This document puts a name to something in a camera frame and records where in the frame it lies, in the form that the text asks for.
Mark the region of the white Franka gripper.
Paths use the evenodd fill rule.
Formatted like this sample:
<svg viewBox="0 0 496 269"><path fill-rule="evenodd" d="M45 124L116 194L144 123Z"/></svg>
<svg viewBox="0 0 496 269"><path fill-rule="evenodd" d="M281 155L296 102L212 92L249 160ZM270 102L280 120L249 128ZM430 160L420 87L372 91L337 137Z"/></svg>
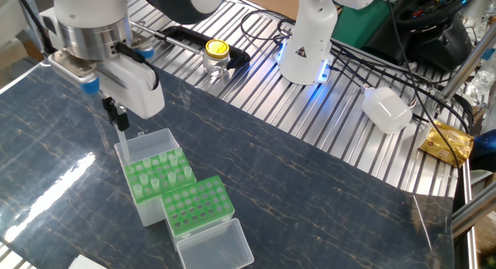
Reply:
<svg viewBox="0 0 496 269"><path fill-rule="evenodd" d="M107 95L102 106L119 131L129 128L127 109L149 119L164 107L152 68L115 48L132 42L126 8L52 7L39 20L57 48L48 57L55 72L87 94Z"/></svg>

